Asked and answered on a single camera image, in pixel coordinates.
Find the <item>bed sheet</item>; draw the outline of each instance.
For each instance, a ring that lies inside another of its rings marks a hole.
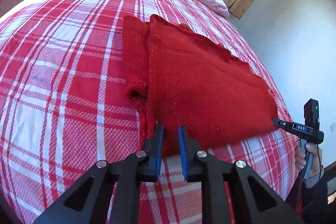
[[[197,0],[25,0],[0,19],[0,189],[23,223],[97,160],[115,162],[138,149],[138,114],[124,94],[122,19],[152,14],[185,23],[248,62],[267,82],[279,118],[290,120],[251,47]],[[278,130],[209,152],[245,160],[285,199],[297,176],[295,139]],[[201,217],[200,183],[184,181],[179,156],[163,159],[160,181],[142,184],[139,223]]]

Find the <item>cord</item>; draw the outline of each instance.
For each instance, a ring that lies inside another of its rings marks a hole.
[[[318,142],[318,136],[317,136],[317,130],[316,130],[316,146],[317,146],[317,156],[319,158],[319,165],[320,165],[320,172],[319,172],[319,180],[317,181],[317,183],[320,182],[320,179],[321,179],[321,172],[322,172],[322,165],[321,165],[321,158],[320,158],[320,150],[319,150],[319,142]],[[316,196],[316,193],[317,193],[317,188],[315,189],[315,191],[313,192],[313,195],[312,195],[312,199],[311,199],[311,202],[303,209],[301,209],[298,213],[302,213],[302,211],[304,211],[305,209],[307,209],[310,205],[313,204],[313,201],[315,199],[315,196]]]

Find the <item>black sleeve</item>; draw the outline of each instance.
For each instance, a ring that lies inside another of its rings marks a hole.
[[[325,175],[310,189],[307,189],[305,184],[302,185],[302,209],[301,218],[306,224],[325,223],[329,211]]]

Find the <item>gray handle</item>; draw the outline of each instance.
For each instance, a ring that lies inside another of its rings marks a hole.
[[[306,144],[307,144],[306,140],[300,139],[301,149],[305,153],[304,159],[306,160],[306,165],[303,167],[302,170],[300,170],[298,177],[305,180],[309,179],[310,168],[314,158],[314,155],[310,153],[308,150],[306,150]]]

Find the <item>metal pin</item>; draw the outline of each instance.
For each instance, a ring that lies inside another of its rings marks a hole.
[[[197,151],[196,155],[199,157],[199,158],[205,158],[208,153],[203,151],[203,150],[200,150],[200,151]]]
[[[104,167],[106,167],[107,162],[106,162],[106,160],[99,160],[99,161],[97,161],[96,165],[97,165],[98,168],[104,168]]]
[[[236,162],[236,165],[237,165],[237,167],[239,167],[239,168],[244,168],[244,167],[246,166],[246,162],[244,162],[243,160],[238,160],[238,161]]]
[[[138,158],[143,158],[146,156],[146,151],[143,151],[143,150],[139,150],[135,153],[135,155],[138,157]]]

